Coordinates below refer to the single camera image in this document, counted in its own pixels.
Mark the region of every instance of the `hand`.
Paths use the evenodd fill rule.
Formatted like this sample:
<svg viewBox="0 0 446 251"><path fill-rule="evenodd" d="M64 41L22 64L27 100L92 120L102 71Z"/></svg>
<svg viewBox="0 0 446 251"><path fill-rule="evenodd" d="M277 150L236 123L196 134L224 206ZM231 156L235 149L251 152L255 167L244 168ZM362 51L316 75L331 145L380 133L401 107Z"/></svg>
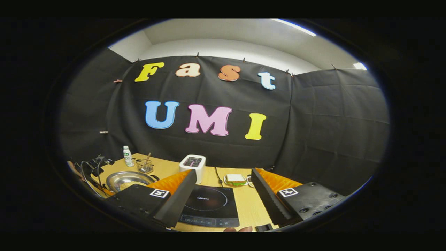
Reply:
<svg viewBox="0 0 446 251"><path fill-rule="evenodd" d="M235 230L235 228L233 227L228 227L225 230L223 230L223 232L237 232L237 230ZM252 226L244 227L240 229L239 232L252 232Z"/></svg>

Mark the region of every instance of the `stainless steel bowl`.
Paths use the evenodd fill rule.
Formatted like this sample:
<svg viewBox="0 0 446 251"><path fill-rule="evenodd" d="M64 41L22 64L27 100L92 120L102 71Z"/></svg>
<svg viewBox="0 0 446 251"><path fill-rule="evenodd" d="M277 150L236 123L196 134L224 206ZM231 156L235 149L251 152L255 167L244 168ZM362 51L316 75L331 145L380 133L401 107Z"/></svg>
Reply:
<svg viewBox="0 0 446 251"><path fill-rule="evenodd" d="M110 174L107 177L107 186L114 192L120 192L120 186L126 182L141 182L146 185L155 182L151 177L140 172L122 171Z"/></svg>

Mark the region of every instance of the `wooden table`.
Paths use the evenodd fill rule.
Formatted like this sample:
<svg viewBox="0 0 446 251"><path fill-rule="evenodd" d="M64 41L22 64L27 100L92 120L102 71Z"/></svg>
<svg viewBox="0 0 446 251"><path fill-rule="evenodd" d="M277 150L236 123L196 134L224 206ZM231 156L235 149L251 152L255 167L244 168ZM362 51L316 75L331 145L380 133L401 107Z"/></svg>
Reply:
<svg viewBox="0 0 446 251"><path fill-rule="evenodd" d="M138 153L133 154L132 156L136 159L147 158L146 155ZM178 162L158 159L154 157L150 157L150 160L152 161L154 166L153 166L153 172L149 173L148 175L156 175L160 179L164 179L168 176L180 172ZM203 180L199 185L220 187L217 175L215 173L215 168L209 166L205 166L204 168L205 170L203 174ZM104 172L100 174L102 184L106 183L107 177L112 173L119 171L134 171L134 172L138 171L136 163L135 166L128 167L125 164L124 159L116 161L113 165L103 166L102 169L104 170ZM244 177L246 177L247 175L251 174L251 169L218 167L217 172L220 178L223 180L226 174L231 174L231 173L239 173ZM94 176L91 177L95 180L98 180L97 177ZM241 187L232 187L232 188L234 190L235 203L237 205L237 213L239 215L239 222L240 222L240 226L235 228L237 231L243 227L252 226L252 231L255 232L256 226L261 226L266 224L271 224L274 229L279 227L271 222L271 219L268 216L265 206L263 205L259 197L259 194L257 193L255 188L252 188L248 185ZM224 230L224 228L220 227L195 226L195 225L185 224L182 222L178 222L177 225L172 229L181 232L223 232Z"/></svg>

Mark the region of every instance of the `white wall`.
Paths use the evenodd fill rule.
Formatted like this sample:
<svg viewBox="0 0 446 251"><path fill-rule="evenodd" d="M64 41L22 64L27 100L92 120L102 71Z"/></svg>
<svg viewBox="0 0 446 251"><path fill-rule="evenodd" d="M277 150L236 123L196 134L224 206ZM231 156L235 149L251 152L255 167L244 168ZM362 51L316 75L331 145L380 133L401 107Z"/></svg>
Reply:
<svg viewBox="0 0 446 251"><path fill-rule="evenodd" d="M108 48L123 56L128 61L134 62L140 58L140 55L147 51L151 45L152 44L144 31L139 31L119 40Z"/></svg>
<svg viewBox="0 0 446 251"><path fill-rule="evenodd" d="M213 56L245 60L273 67L293 74L319 71L320 68L288 53L257 44L224 39L187 39L150 46L139 55L140 59L169 56Z"/></svg>

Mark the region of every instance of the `blue letter u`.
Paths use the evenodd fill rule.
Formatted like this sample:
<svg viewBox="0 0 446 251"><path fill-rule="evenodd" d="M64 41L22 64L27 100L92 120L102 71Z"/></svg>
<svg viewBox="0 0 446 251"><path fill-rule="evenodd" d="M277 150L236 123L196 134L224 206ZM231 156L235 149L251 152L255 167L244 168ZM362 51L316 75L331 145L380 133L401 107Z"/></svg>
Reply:
<svg viewBox="0 0 446 251"><path fill-rule="evenodd" d="M163 122L159 122L157 120L157 110L158 106L161 105L161 102L158 101L147 101L145 106L147 106L145 112L145 122L152 128L155 129L166 129L173 124L173 120L175 118L175 109L180 103L175 101L167 101L164 103L167 106L167 115L166 119Z"/></svg>

